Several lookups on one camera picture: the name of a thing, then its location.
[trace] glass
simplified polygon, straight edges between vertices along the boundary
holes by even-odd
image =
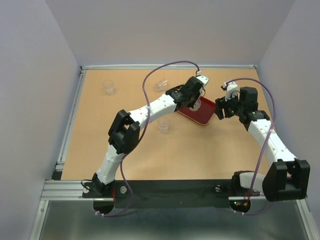
[[[160,131],[162,133],[166,133],[169,130],[170,127],[170,119],[167,118],[166,116],[160,117],[158,119],[158,125],[160,127]]]
[[[107,95],[113,95],[115,93],[114,81],[108,79],[102,83],[104,92]]]
[[[166,78],[162,79],[158,83],[155,84],[155,89],[158,92],[166,91],[170,88],[168,80]]]

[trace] purple hose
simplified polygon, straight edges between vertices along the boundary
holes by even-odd
[[[199,68],[199,66],[198,66],[196,63],[194,63],[194,62],[192,62],[192,61],[188,61],[188,60],[181,60],[181,61],[169,62],[169,63],[167,63],[167,64],[158,66],[157,68],[155,68],[155,69],[153,69],[151,72],[149,72],[149,73],[147,74],[147,76],[145,76],[145,78],[144,78],[144,80],[143,80],[143,82],[142,82],[142,91],[143,91],[143,94],[144,94],[144,97],[145,97],[146,104],[147,104],[147,106],[148,106],[148,113],[147,113],[147,117],[146,117],[146,121],[145,121],[145,126],[144,126],[144,129],[143,129],[143,132],[142,132],[141,137],[140,137],[140,139],[139,139],[139,143],[141,142],[142,138],[144,137],[144,135],[145,135],[145,133],[146,133],[146,130],[147,130],[147,127],[148,127],[148,124],[149,124],[149,120],[150,120],[150,114],[151,114],[151,112],[150,112],[150,101],[149,101],[149,98],[148,98],[148,95],[147,95],[147,92],[146,92],[146,89],[145,89],[145,84],[146,84],[146,81],[147,81],[148,77],[149,77],[151,74],[153,74],[155,71],[157,71],[157,70],[159,70],[159,69],[162,69],[162,68],[164,68],[164,67],[166,67],[166,66],[169,66],[169,65],[172,65],[172,64],[181,64],[181,63],[193,64],[193,65],[196,66],[196,69],[197,69],[196,72],[200,71],[200,68]],[[122,213],[124,213],[125,211],[127,211],[127,210],[130,208],[130,206],[132,205],[132,203],[134,202],[134,198],[135,198],[134,191],[133,191],[132,188],[130,187],[130,185],[129,185],[129,183],[128,183],[125,175],[124,175],[124,170],[123,170],[123,161],[124,161],[124,159],[128,156],[128,154],[124,155],[124,157],[123,157],[122,160],[121,160],[121,163],[120,163],[120,171],[121,171],[121,175],[122,175],[123,181],[124,181],[126,187],[129,189],[129,192],[130,192],[130,194],[131,194],[131,199],[130,199],[129,204],[128,204],[124,209],[122,209],[120,212],[117,212],[117,213],[114,213],[114,214],[102,215],[101,213],[99,213],[98,211],[96,211],[96,214],[97,214],[97,215],[100,215],[100,216],[102,216],[102,217],[116,217],[116,216],[119,216],[120,214],[122,214]]]
[[[261,152],[260,152],[260,155],[259,155],[259,158],[258,158],[258,161],[256,163],[256,166],[255,166],[255,170],[254,170],[254,174],[253,174],[253,177],[252,177],[252,181],[251,181],[251,185],[250,185],[250,192],[253,194],[253,188],[254,188],[254,183],[255,183],[255,180],[256,180],[256,177],[257,177],[257,174],[258,174],[258,170],[259,170],[259,166],[260,166],[260,163],[261,163],[261,160],[262,160],[262,157],[264,155],[264,152],[266,150],[266,147],[267,147],[267,144],[268,144],[268,140],[270,138],[270,134],[271,134],[271,129],[274,128],[275,126],[275,122],[276,122],[276,106],[275,106],[275,99],[274,99],[274,96],[271,94],[270,90],[261,82],[259,82],[258,80],[254,79],[254,78],[250,78],[250,77],[241,77],[241,78],[235,78],[235,79],[232,79],[232,80],[229,80],[226,82],[226,84],[228,85],[229,83],[231,82],[236,82],[236,81],[239,81],[239,80],[250,80],[250,81],[254,81],[258,84],[260,84],[267,92],[268,94],[270,95],[270,98],[271,98],[271,101],[272,101],[272,107],[273,107],[273,121],[270,125],[270,128],[269,128],[269,131],[265,137],[265,140],[264,140],[264,143],[262,145],[262,148],[261,148]],[[270,207],[272,206],[272,204],[267,207],[265,210],[262,210],[262,211],[259,211],[259,212],[255,212],[255,213],[246,213],[246,215],[258,215],[258,214],[263,214],[265,213],[266,211],[268,211],[270,209]]]

